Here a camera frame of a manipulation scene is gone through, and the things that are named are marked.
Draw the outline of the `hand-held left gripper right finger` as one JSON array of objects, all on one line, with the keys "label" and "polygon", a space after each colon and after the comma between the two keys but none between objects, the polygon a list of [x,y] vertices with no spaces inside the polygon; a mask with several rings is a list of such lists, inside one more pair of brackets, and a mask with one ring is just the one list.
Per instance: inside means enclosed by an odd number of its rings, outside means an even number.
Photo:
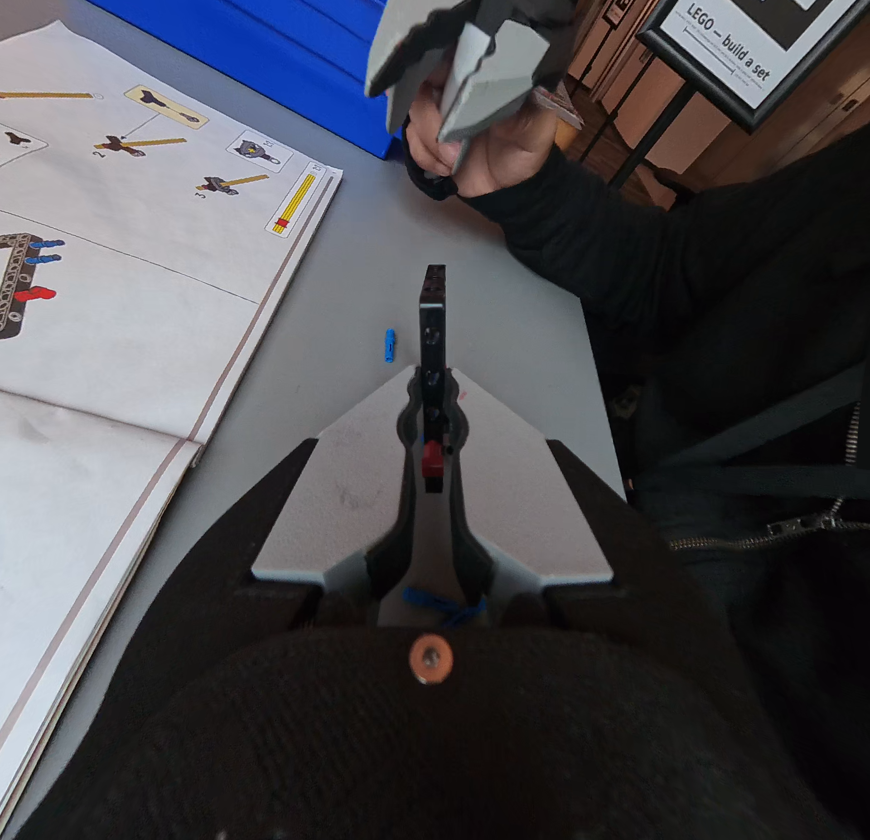
[{"label": "hand-held left gripper right finger", "polygon": [[614,580],[545,435],[451,370],[454,567],[471,601]]}]

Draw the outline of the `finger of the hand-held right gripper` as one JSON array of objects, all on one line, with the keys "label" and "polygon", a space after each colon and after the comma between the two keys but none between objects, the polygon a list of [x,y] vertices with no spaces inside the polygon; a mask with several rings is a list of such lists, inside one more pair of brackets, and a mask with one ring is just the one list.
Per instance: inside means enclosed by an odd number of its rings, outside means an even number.
[{"label": "finger of the hand-held right gripper", "polygon": [[459,147],[451,173],[460,170],[473,138],[523,106],[549,49],[535,29],[513,20],[493,35],[464,25],[440,102],[439,141]]},{"label": "finger of the hand-held right gripper", "polygon": [[386,95],[386,131],[396,133],[420,84],[458,40],[475,0],[387,0],[364,80],[369,98]]}]

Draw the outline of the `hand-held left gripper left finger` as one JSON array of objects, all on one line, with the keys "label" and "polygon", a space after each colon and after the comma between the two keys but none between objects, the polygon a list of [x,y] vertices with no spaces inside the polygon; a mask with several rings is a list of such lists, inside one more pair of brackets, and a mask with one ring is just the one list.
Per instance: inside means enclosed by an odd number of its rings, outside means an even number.
[{"label": "hand-held left gripper left finger", "polygon": [[251,566],[256,580],[367,590],[365,554],[399,517],[406,448],[397,427],[414,374],[406,367],[317,436]]}]

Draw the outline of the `black lego frame assembly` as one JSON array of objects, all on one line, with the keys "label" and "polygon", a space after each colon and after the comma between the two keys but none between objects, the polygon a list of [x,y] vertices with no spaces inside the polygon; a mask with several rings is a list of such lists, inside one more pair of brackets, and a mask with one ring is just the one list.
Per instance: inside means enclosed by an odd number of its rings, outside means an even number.
[{"label": "black lego frame assembly", "polygon": [[420,395],[423,414],[421,475],[428,495],[443,493],[449,437],[446,366],[446,269],[429,265],[419,295]]}]

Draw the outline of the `person's right forearm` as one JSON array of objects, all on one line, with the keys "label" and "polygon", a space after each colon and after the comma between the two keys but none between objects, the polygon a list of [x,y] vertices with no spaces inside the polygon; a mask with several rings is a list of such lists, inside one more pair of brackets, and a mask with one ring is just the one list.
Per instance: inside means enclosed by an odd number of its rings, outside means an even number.
[{"label": "person's right forearm", "polygon": [[671,212],[634,204],[554,146],[531,178],[464,203],[501,228],[514,258],[604,325],[665,340],[755,264],[707,199]]}]

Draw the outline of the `lego instruction booklet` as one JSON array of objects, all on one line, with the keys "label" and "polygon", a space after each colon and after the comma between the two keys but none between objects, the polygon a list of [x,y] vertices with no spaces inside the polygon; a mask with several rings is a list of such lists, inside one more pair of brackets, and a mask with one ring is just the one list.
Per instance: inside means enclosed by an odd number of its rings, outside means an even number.
[{"label": "lego instruction booklet", "polygon": [[1,54],[5,826],[343,171],[60,21]]}]

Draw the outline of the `person's right hand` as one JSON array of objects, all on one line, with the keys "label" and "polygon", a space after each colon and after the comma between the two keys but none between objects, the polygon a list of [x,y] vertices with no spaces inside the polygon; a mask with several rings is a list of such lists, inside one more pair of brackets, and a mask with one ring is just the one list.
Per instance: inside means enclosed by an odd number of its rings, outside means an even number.
[{"label": "person's right hand", "polygon": [[473,199],[533,177],[550,156],[556,111],[526,104],[473,138],[468,146],[441,141],[440,104],[449,67],[441,64],[420,85],[402,132],[406,170],[432,199]]}]

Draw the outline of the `blue plastic bin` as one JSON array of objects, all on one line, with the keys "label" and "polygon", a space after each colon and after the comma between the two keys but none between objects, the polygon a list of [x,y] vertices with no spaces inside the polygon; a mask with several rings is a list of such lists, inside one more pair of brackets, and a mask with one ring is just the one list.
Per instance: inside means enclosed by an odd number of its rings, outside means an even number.
[{"label": "blue plastic bin", "polygon": [[386,0],[86,0],[386,159],[385,96],[364,94]]}]

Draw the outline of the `black bag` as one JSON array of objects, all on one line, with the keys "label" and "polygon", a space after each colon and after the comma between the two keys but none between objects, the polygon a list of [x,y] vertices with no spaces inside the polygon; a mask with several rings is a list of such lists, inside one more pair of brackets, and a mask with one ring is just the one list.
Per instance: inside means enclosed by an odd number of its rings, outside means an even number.
[{"label": "black bag", "polygon": [[726,463],[820,420],[848,404],[868,400],[868,361],[673,454],[633,478],[639,491],[689,491],[778,498],[868,500],[868,439],[858,438],[852,466],[729,466]]}]

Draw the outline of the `black framed marker sign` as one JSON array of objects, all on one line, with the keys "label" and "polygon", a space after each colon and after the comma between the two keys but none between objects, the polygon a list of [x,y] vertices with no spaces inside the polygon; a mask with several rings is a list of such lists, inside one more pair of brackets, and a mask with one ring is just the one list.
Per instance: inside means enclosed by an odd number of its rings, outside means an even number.
[{"label": "black framed marker sign", "polygon": [[758,179],[868,125],[868,0],[655,0],[605,101],[659,204]]}]

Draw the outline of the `person's black jacket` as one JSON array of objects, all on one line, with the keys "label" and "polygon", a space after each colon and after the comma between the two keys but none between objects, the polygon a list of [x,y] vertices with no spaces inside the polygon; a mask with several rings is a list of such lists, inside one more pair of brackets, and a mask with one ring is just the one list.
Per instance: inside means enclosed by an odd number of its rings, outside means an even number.
[{"label": "person's black jacket", "polygon": [[[613,408],[637,389],[611,419],[627,478],[868,361],[868,126],[699,195],[752,253],[744,280],[665,340],[584,308]],[[852,466],[859,437],[868,400],[726,464]],[[725,623],[835,837],[868,838],[868,500],[630,495]]]}]

